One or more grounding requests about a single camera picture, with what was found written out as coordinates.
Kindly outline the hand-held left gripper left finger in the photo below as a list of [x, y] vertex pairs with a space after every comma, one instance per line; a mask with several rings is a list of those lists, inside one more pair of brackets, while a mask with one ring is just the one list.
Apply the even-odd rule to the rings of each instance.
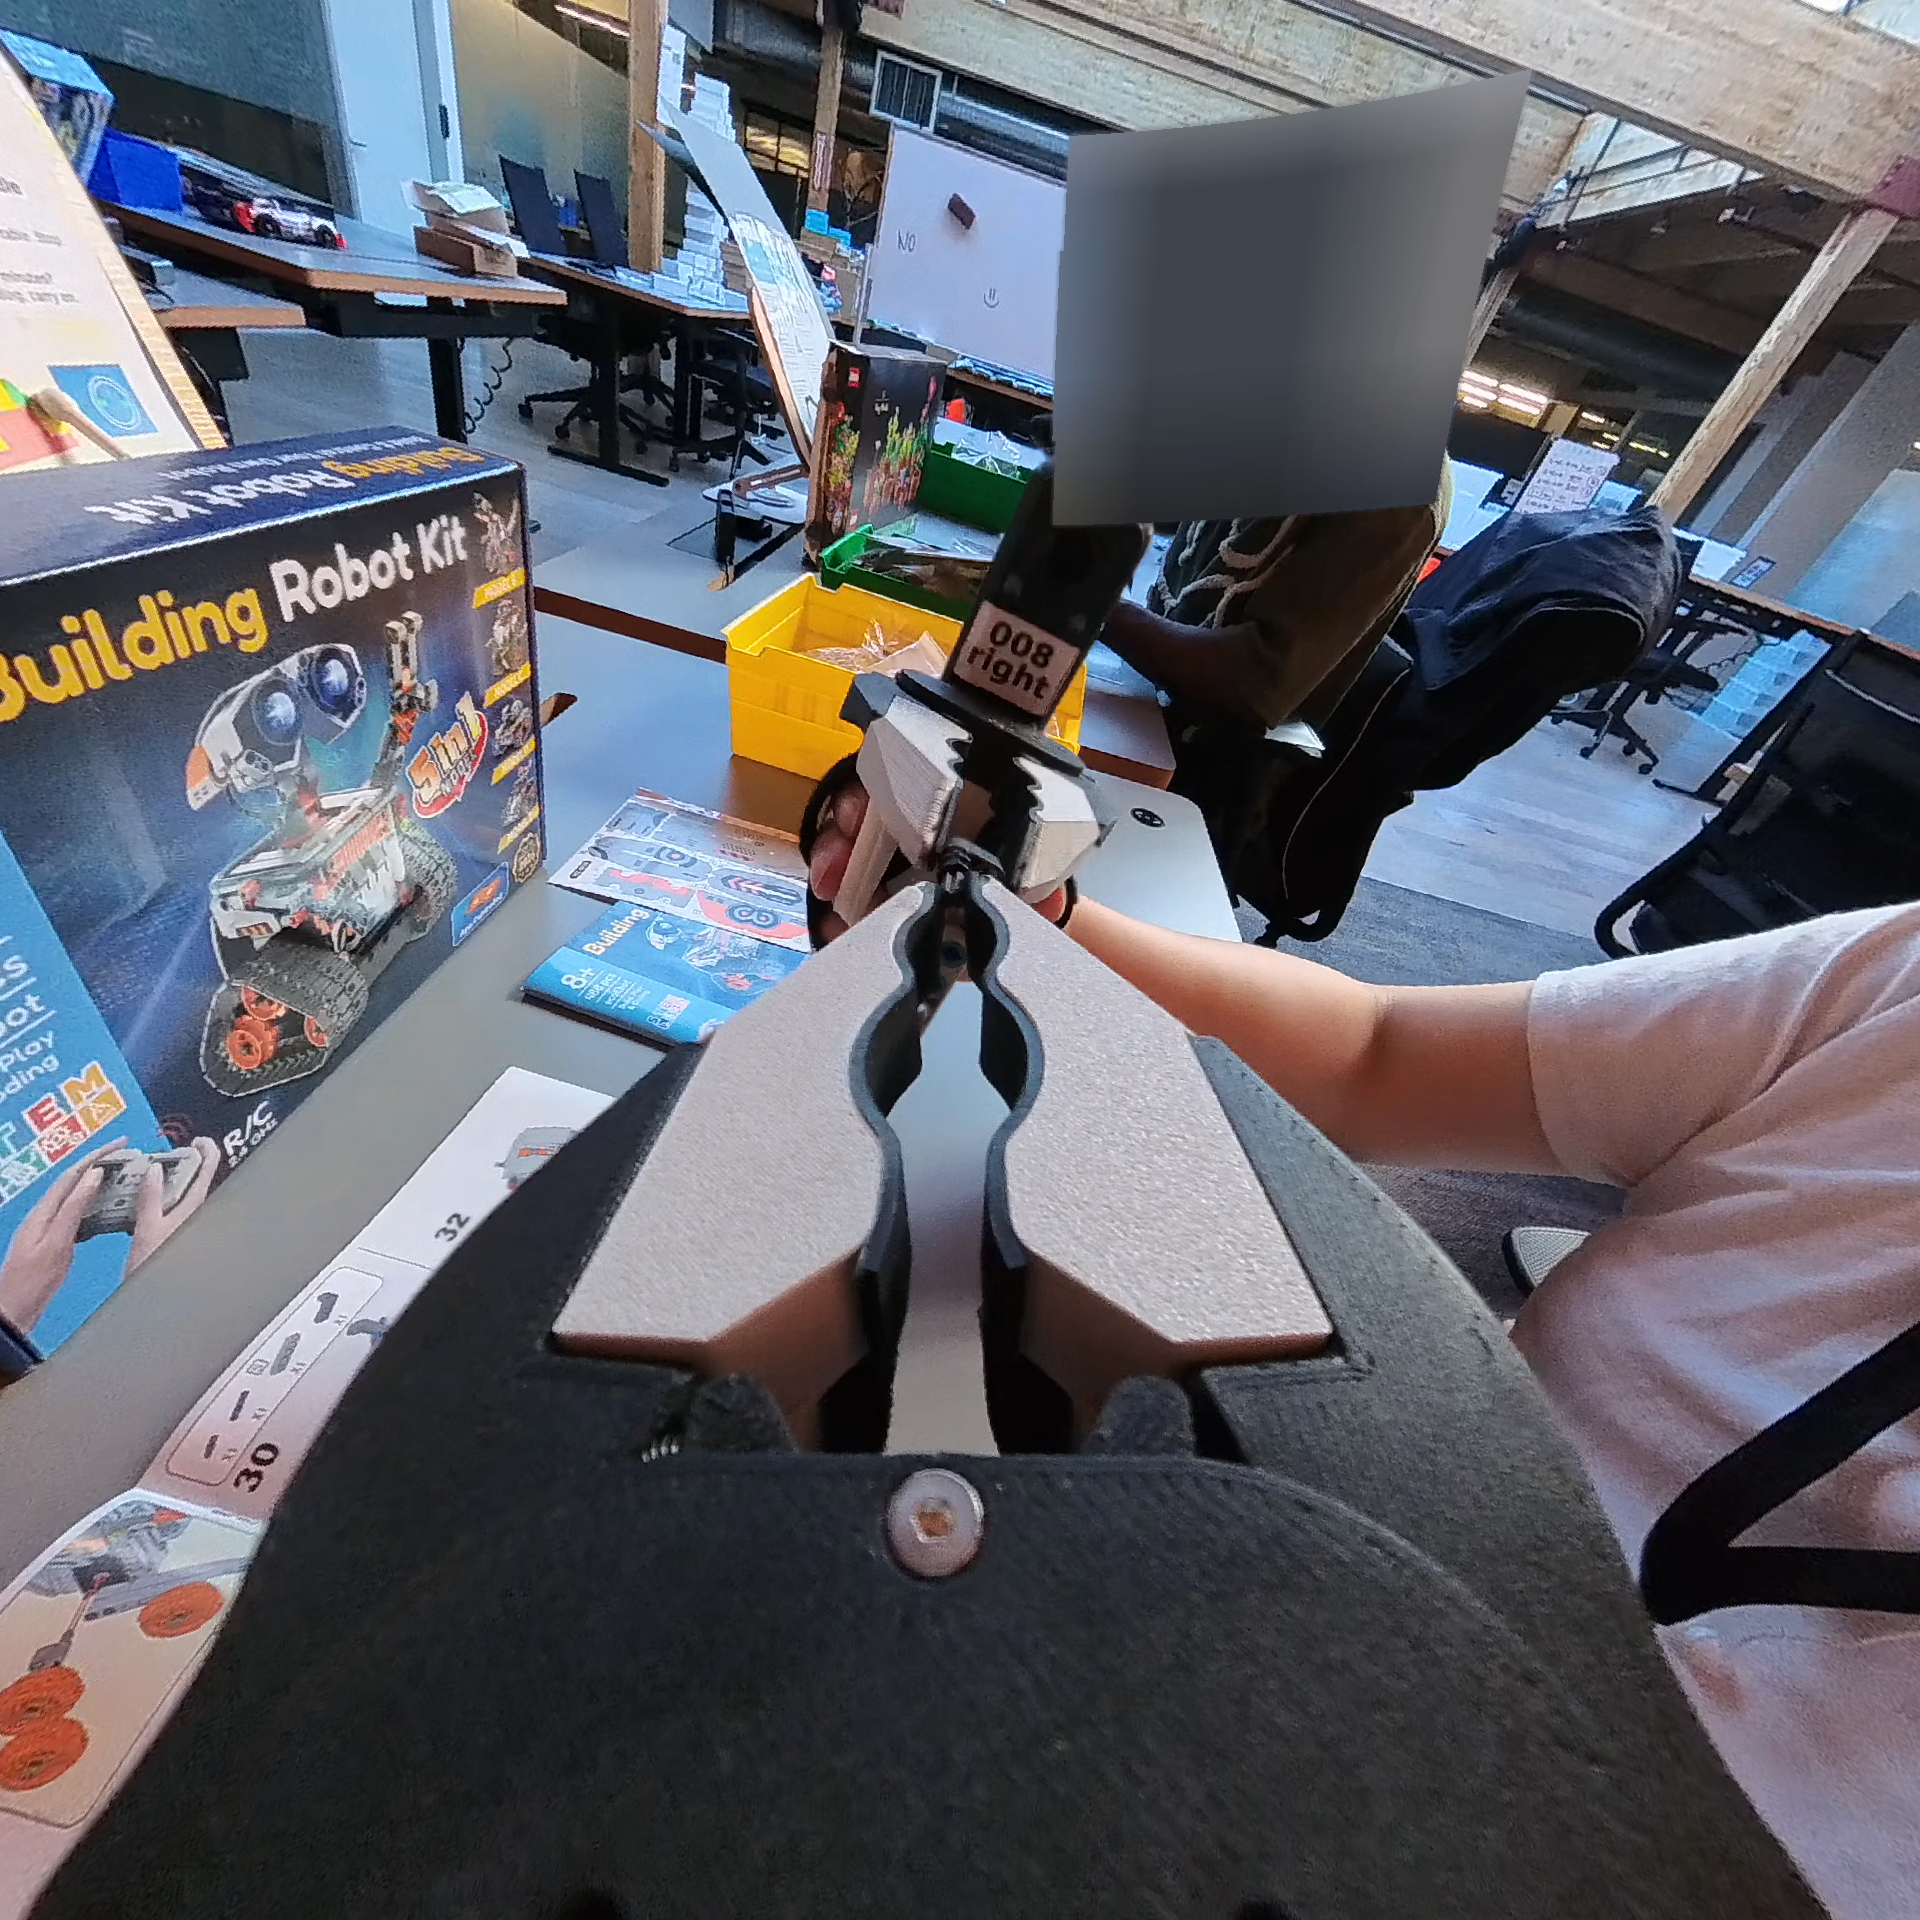
[[701, 1044], [560, 1310], [565, 1352], [746, 1376], [802, 1445], [881, 1446], [910, 1266], [890, 1110], [941, 927], [904, 885]]

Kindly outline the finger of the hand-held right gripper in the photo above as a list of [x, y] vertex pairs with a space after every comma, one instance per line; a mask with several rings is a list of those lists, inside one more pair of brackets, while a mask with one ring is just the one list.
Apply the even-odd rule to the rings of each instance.
[[855, 773], [869, 809], [832, 897], [844, 922], [886, 897], [896, 860], [906, 876], [928, 873], [952, 822], [966, 749], [966, 728], [944, 712], [880, 712], [866, 724]]
[[1064, 889], [1118, 818], [1103, 782], [1050, 761], [1015, 761], [992, 802], [992, 856], [1007, 889], [1038, 904]]

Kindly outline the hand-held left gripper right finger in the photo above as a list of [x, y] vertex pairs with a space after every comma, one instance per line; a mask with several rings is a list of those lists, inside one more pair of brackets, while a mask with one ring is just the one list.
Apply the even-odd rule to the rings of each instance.
[[966, 889], [988, 1161], [983, 1378], [1002, 1454], [1064, 1450], [1116, 1383], [1302, 1359], [1332, 1322], [1199, 1048], [1030, 904]]

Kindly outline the person's right forearm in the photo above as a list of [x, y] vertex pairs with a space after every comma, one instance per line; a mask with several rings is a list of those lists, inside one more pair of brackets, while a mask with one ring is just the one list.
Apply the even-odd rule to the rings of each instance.
[[1530, 1085], [1529, 982], [1377, 988], [1088, 897], [1064, 930], [1353, 1161], [1564, 1172]]

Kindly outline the grey desk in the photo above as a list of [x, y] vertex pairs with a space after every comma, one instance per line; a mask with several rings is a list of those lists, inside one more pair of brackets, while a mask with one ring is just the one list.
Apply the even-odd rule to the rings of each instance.
[[[570, 855], [634, 788], [789, 830], [808, 782], [728, 753], [720, 663], [552, 615], [542, 687], [573, 697], [544, 741], [546, 842]], [[618, 1097], [663, 1053], [521, 994], [601, 902], [532, 879], [320, 1084], [197, 1218], [2, 1401], [2, 1574], [130, 1488], [201, 1393], [409, 1183], [510, 1066]], [[992, 1454], [976, 1332], [981, 1175], [1002, 1116], [957, 988], [896, 1106], [911, 1293], [886, 1450]]]

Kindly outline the wooden top office desk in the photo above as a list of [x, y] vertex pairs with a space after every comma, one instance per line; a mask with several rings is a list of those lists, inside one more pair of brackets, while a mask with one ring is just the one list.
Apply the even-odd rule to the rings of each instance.
[[417, 255], [393, 231], [348, 221], [350, 249], [297, 247], [208, 224], [201, 215], [105, 204], [140, 247], [206, 277], [298, 303], [308, 326], [348, 340], [424, 343], [437, 430], [466, 438], [463, 340], [530, 337], [566, 297], [538, 279], [486, 279]]

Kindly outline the person's right hand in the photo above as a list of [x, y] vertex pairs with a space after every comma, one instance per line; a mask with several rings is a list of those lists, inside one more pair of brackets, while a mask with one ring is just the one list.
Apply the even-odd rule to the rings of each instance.
[[844, 885], [856, 834], [866, 822], [869, 793], [855, 773], [820, 782], [808, 802], [807, 885], [808, 890], [834, 902]]

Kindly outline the green plastic bin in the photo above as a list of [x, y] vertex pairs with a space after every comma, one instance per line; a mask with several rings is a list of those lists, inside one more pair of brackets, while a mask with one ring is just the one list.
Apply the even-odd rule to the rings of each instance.
[[945, 519], [910, 513], [886, 525], [861, 522], [830, 542], [820, 578], [849, 585], [938, 617], [965, 617], [992, 567], [996, 542]]
[[1001, 457], [974, 460], [966, 448], [934, 441], [922, 460], [916, 504], [999, 537], [1013, 525], [1032, 471]]

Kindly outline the stacked yellow storage bin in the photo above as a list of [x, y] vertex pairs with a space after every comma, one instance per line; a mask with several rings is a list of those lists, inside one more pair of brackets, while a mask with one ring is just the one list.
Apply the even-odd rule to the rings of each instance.
[[918, 644], [916, 661], [938, 673], [930, 649], [968, 649], [966, 626], [881, 591], [798, 578], [725, 629], [733, 756], [804, 780], [824, 774], [860, 744], [844, 702], [855, 672], [880, 665], [866, 642]]

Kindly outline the flower picture box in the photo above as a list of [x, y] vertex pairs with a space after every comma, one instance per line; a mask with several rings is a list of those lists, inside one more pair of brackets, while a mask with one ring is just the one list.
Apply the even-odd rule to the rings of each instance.
[[804, 558], [860, 525], [914, 510], [945, 364], [922, 352], [834, 343], [822, 364], [807, 472]]

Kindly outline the black backpack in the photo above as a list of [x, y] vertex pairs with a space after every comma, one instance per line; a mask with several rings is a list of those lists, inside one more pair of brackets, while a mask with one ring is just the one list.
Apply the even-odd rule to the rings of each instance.
[[1172, 712], [1169, 788], [1199, 807], [1260, 945], [1318, 944], [1346, 914], [1384, 818], [1407, 805], [1413, 749], [1381, 706], [1268, 732]]

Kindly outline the sticker sheet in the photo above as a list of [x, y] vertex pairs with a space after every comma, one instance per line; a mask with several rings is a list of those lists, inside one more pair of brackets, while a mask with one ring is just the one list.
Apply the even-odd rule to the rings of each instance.
[[551, 879], [762, 944], [808, 949], [807, 868], [790, 831], [647, 788], [560, 860]]

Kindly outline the whiteboard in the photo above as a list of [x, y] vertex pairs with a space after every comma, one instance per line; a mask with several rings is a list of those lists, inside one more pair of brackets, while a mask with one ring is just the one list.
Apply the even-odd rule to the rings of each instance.
[[1050, 378], [1062, 237], [1062, 182], [896, 127], [866, 261], [866, 317]]

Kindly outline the open instruction booklet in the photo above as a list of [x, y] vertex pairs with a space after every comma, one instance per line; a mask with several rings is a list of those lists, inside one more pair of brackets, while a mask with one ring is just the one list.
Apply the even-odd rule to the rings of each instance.
[[609, 1104], [504, 1069], [231, 1359], [149, 1469], [4, 1589], [4, 1896], [24, 1904], [133, 1769], [232, 1612], [352, 1376], [460, 1241]]

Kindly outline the leaning white panel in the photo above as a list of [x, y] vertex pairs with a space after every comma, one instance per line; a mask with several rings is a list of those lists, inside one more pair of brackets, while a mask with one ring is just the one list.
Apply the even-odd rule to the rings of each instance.
[[758, 352], [774, 384], [789, 438], [800, 462], [808, 463], [824, 356], [834, 345], [814, 279], [733, 137], [688, 119], [672, 104], [661, 108], [661, 125], [672, 127], [685, 149], [689, 172], [726, 215], [749, 279]]

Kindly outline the black jacket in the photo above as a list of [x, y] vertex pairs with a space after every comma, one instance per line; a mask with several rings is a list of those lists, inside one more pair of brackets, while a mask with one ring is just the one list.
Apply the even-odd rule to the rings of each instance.
[[1389, 637], [1409, 661], [1393, 721], [1409, 791], [1457, 784], [1573, 693], [1663, 636], [1681, 562], [1655, 506], [1511, 511], [1415, 585]]

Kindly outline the person's white t-shirt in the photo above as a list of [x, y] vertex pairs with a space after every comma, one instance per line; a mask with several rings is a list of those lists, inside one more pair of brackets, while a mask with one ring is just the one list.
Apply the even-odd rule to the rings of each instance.
[[[1702, 1472], [1918, 1312], [1916, 904], [1542, 976], [1546, 1144], [1623, 1213], [1514, 1342], [1631, 1570]], [[1916, 1914], [1916, 1617], [1761, 1605], [1657, 1631], [1833, 1914]]]

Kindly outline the blue robot kit box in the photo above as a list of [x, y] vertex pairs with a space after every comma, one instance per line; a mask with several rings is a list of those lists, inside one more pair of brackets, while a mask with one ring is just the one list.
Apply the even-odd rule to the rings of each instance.
[[516, 462], [36, 476], [2, 580], [4, 1381], [544, 865]]

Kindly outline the black office chair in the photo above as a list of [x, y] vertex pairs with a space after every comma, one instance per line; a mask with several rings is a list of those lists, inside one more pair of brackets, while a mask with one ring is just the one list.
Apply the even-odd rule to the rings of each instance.
[[1596, 920], [1606, 954], [1918, 897], [1918, 661], [1864, 637], [1818, 665], [1734, 794]]

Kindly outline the toy race car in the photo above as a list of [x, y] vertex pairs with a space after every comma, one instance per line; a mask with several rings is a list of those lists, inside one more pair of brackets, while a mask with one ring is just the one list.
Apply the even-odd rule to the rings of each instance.
[[182, 207], [204, 221], [304, 249], [342, 250], [334, 207], [242, 166], [178, 150]]

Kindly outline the blue crate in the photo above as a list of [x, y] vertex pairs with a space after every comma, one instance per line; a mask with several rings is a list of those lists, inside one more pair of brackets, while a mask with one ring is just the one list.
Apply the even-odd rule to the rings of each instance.
[[96, 200], [120, 207], [181, 212], [184, 184], [181, 157], [144, 134], [108, 127], [86, 175]]

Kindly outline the wooden post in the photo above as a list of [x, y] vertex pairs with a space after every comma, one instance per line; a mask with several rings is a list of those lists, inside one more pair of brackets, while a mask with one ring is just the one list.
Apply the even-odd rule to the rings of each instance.
[[1726, 453], [1753, 422], [1764, 399], [1775, 393], [1838, 298], [1866, 268], [1892, 228], [1910, 215], [1910, 200], [1866, 204], [1838, 221], [1781, 311], [1761, 329], [1753, 350], [1652, 489], [1649, 504], [1671, 522], [1686, 519], [1693, 495], [1708, 486]]

